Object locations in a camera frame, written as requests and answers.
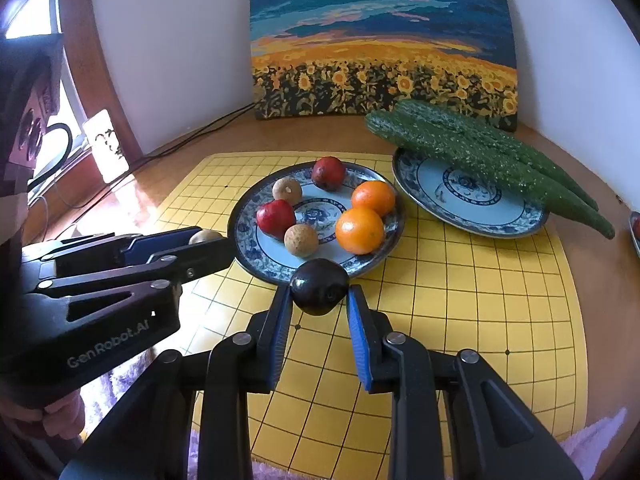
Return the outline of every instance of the painted sky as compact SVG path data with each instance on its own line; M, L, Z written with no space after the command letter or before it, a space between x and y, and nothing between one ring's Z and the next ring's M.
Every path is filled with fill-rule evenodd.
M251 0L251 38L423 38L515 68L506 0Z

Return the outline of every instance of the yellow mat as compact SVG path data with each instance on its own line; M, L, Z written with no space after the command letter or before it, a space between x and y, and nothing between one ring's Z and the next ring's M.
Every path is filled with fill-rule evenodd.
M224 153L203 160L158 209L155 231L199 225L226 234L242 194L276 170L335 155L393 181L391 157L364 153ZM355 280L371 308L427 348L477 349L554 436L584 427L587 356L574 281L549 227L519 240L493 240L443 224L406 199L408 219L393 253ZM188 283L181 329L160 348L201 352L244 330L275 287L242 270ZM258 460L322 478L386 478L390 395L360 387L344 307L323 317L294 310L282 378L271 396L250 395ZM198 396L194 422L200 420ZM444 404L445 464L451 473Z

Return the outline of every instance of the red apple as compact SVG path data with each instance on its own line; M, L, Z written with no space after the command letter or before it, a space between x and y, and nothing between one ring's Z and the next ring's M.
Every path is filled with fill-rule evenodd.
M640 218L634 220L633 231L638 241L640 241Z
M344 164L338 158L324 156L316 160L311 172L311 180L320 189L335 191L342 185L345 173Z
M296 224L296 214L286 200L274 200L258 208L255 221L264 234L284 240L284 233Z

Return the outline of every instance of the orange fruit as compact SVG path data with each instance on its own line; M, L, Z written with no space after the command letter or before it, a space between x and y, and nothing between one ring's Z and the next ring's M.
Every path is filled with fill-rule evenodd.
M352 207L367 207L380 216L391 213L396 206L396 194L389 184L381 180L363 182L351 195Z
M335 223L335 238L351 254L368 254L385 238L385 226L373 209L355 207L340 215Z

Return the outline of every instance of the power cord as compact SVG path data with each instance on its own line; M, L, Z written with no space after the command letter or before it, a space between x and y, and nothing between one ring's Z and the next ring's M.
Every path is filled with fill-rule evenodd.
M71 223L71 225L69 227L78 224L78 222L82 219L82 217L84 217L84 215L86 215L89 211L91 211L91 209L93 209L102 200L104 200L110 193L115 191L115 186L120 184L130 174L132 174L135 171L141 169L143 166L146 166L148 163L150 163L153 160L157 160L158 158L164 158L166 156L173 155L175 152L177 152L178 150L180 150L181 148L183 148L184 146L186 146L190 142L193 142L195 139L197 139L199 137L202 137L202 136L205 136L205 135L209 135L209 134L212 134L212 133L215 133L215 132L221 130L222 128L224 128L228 124L231 124L233 121L235 121L238 117L242 116L244 113L246 113L247 111L251 110L253 107L254 107L254 104L247 104L247 105L245 105L243 107L237 108L236 110L233 110L232 112L229 112L228 114L223 115L222 117L219 117L216 120L211 121L209 124L206 124L205 126L201 127L196 132L193 132L186 139L183 139L182 141L178 142L178 144L176 144L175 146L171 146L170 148L167 148L163 152L156 153L155 155L146 156L146 157L142 158L141 160L138 161L138 163L133 168L129 168L123 174L117 176L116 178L114 178L110 182L106 183L89 200L87 200L86 202L84 202L81 205L69 204L62 197L62 194L60 193L60 190L58 189L57 184L54 182L54 188L56 189L56 192L58 193L58 196L60 197L60 200L62 200L62 202L67 207L69 207L71 209L84 209L89 204L91 204L85 211L83 211L80 215L78 215L77 218L74 219L74 221ZM228 119L227 121L225 121L223 124L220 124L219 126L215 127L212 130L208 130L208 128L212 127L214 124L219 123L220 121L223 121L224 119L229 118L229 117L231 117L231 118ZM102 196L100 198L98 198L98 200L95 200L96 197L98 195L100 195L100 193L102 193L105 189L106 189L105 193L103 193Z
M35 204L38 200L42 200L44 204L44 229L42 231L42 240L40 240L40 242L43 242L47 238L47 230L49 229L49 203L47 203L47 199L42 195L37 197L33 203Z

